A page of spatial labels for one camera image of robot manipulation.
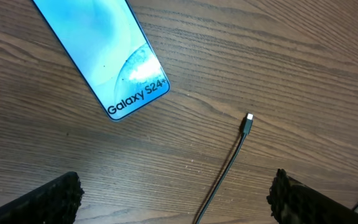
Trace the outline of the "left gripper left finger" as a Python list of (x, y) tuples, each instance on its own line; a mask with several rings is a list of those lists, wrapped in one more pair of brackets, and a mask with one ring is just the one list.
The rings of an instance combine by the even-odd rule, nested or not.
[(0, 224), (73, 224), (84, 194), (76, 172), (60, 177), (0, 207)]

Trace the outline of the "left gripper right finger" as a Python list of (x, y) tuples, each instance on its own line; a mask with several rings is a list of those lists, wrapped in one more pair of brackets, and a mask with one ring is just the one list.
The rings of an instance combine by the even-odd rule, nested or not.
[(358, 213), (278, 169), (267, 202), (279, 224), (358, 224)]

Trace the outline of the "blue Galaxy smartphone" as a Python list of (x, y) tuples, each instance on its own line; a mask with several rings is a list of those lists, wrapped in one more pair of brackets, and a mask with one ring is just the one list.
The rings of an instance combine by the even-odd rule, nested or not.
[(119, 121), (170, 91), (126, 0), (33, 0), (105, 113)]

